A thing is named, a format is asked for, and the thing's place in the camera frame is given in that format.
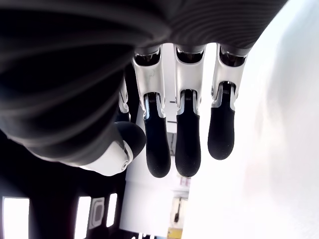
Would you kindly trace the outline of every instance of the dark wall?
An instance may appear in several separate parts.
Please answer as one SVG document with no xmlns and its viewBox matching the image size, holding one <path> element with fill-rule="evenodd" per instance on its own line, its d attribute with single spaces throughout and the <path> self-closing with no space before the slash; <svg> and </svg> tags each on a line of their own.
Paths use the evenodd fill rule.
<svg viewBox="0 0 319 239">
<path fill-rule="evenodd" d="M 30 198 L 30 239 L 73 239 L 79 196 L 105 197 L 103 227 L 89 231 L 88 238 L 111 238 L 119 228 L 124 189 L 125 172 L 105 177 L 61 163 L 47 162 L 36 158 L 0 132 L 0 205 L 3 196 Z M 112 193 L 118 194 L 115 223 L 106 228 L 109 195 Z M 1 220 L 2 215 L 0 235 L 3 235 Z"/>
</svg>

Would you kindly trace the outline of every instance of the black finger pad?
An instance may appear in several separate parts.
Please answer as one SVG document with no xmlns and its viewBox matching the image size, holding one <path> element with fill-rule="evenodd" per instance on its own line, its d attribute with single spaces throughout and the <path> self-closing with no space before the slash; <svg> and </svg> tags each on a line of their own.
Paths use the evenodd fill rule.
<svg viewBox="0 0 319 239">
<path fill-rule="evenodd" d="M 136 124 L 131 122 L 115 122 L 114 123 L 123 138 L 123 140 L 129 145 L 132 150 L 133 157 L 136 158 L 143 150 L 146 137 L 143 130 Z"/>
<path fill-rule="evenodd" d="M 193 107 L 177 115 L 177 140 L 175 163 L 176 169 L 183 177 L 194 176 L 200 167 L 199 116 Z"/>
<path fill-rule="evenodd" d="M 234 147 L 234 117 L 235 112 L 229 105 L 222 104 L 218 108 L 211 108 L 208 133 L 208 151 L 218 160 L 227 158 Z"/>
<path fill-rule="evenodd" d="M 157 111 L 145 120 L 146 159 L 150 173 L 156 178 L 165 177 L 170 170 L 170 152 L 166 135 L 166 118 Z"/>
</svg>

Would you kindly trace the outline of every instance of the yellow object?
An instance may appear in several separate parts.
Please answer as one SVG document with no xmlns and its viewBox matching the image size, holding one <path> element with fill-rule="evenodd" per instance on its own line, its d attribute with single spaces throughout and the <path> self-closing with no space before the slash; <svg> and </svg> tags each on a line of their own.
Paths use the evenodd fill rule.
<svg viewBox="0 0 319 239">
<path fill-rule="evenodd" d="M 168 228 L 167 239 L 181 239 L 182 229 Z"/>
</svg>

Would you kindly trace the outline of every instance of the black fingertip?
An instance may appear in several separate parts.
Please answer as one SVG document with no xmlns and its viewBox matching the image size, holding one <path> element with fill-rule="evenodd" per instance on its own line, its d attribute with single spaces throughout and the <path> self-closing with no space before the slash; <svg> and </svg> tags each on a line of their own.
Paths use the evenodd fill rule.
<svg viewBox="0 0 319 239">
<path fill-rule="evenodd" d="M 211 108 L 207 145 L 210 155 L 215 159 L 226 159 L 233 150 L 234 117 L 235 112 L 227 104 Z"/>
<path fill-rule="evenodd" d="M 146 159 L 151 175 L 156 178 L 165 177 L 170 170 L 170 151 L 166 135 L 166 118 L 151 114 L 145 120 Z"/>
<path fill-rule="evenodd" d="M 183 177 L 194 176 L 200 167 L 199 116 L 193 111 L 192 91 L 185 92 L 184 112 L 177 115 L 175 163 Z"/>
</svg>

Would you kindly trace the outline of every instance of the bright light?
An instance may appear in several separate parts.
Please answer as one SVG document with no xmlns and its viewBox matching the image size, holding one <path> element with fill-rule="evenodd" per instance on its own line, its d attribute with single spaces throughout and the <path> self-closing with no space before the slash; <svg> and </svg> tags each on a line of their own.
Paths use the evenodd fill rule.
<svg viewBox="0 0 319 239">
<path fill-rule="evenodd" d="M 74 239 L 86 238 L 86 232 L 89 222 L 89 213 L 91 206 L 91 197 L 80 197 L 78 211 L 76 214 Z"/>
<path fill-rule="evenodd" d="M 4 239 L 29 238 L 29 198 L 5 198 L 3 202 Z"/>
<path fill-rule="evenodd" d="M 113 193 L 110 195 L 110 203 L 109 203 L 109 209 L 108 209 L 108 218 L 106 220 L 106 227 L 110 227 L 114 223 L 117 198 L 118 198 L 117 193 Z"/>
</svg>

